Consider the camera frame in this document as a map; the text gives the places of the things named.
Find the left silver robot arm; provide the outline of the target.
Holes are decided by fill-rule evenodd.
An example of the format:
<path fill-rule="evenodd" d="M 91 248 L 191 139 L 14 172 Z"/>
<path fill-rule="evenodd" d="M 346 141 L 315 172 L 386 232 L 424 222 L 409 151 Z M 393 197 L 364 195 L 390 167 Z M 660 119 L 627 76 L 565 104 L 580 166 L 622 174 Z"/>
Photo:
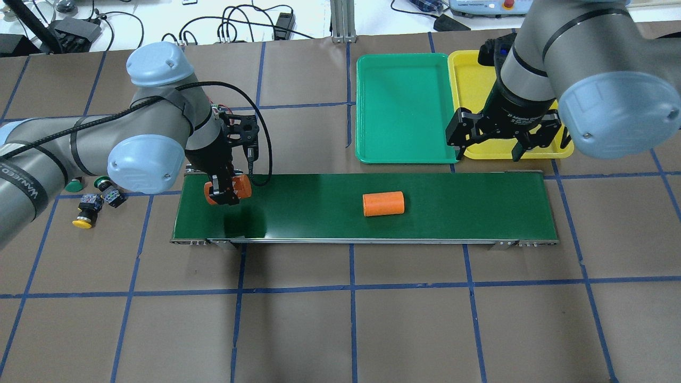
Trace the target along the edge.
<path fill-rule="evenodd" d="M 126 63 L 138 88 L 128 109 L 103 116 L 31 118 L 2 126 L 2 247 L 47 209 L 71 179 L 107 176 L 131 192 L 159 194 L 184 162 L 209 177 L 216 204 L 238 204 L 249 182 L 232 149 L 258 159 L 264 122 L 215 112 L 185 53 L 167 41 L 136 49 Z"/>

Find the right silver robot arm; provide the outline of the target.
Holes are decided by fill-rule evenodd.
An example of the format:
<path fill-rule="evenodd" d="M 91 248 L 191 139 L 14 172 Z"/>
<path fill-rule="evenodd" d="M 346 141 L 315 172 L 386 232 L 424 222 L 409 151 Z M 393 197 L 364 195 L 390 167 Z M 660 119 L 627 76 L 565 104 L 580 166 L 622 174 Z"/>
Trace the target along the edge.
<path fill-rule="evenodd" d="M 647 39 L 625 1 L 535 1 L 520 31 L 489 39 L 478 63 L 496 79 L 480 112 L 455 111 L 446 140 L 515 140 L 514 162 L 562 143 L 593 158 L 655 148 L 679 131 L 679 37 Z"/>

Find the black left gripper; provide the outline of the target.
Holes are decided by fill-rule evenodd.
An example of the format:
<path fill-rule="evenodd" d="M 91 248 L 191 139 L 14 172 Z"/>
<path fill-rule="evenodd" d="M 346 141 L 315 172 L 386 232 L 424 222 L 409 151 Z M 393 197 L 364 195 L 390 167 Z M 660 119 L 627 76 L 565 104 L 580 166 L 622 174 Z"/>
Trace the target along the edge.
<path fill-rule="evenodd" d="M 248 165 L 247 174 L 253 174 L 254 163 L 259 158 L 260 126 L 256 115 L 219 114 L 210 118 L 190 137 L 186 158 L 199 172 L 209 175 L 207 201 L 219 205 L 240 203 L 234 189 L 237 175 L 233 165 L 232 150 L 243 148 Z"/>

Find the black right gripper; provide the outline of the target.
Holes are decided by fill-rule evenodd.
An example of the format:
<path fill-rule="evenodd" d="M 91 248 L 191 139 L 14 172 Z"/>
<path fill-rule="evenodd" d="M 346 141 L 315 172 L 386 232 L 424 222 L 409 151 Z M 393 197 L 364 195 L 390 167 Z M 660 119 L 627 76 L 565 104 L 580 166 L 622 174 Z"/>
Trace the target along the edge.
<path fill-rule="evenodd" d="M 527 151 L 548 147 L 562 126 L 553 100 L 531 101 L 508 90 L 496 80 L 481 112 L 466 107 L 455 110 L 446 127 L 446 143 L 453 146 L 457 162 L 467 148 L 488 140 L 516 140 L 512 160 L 519 162 Z"/>

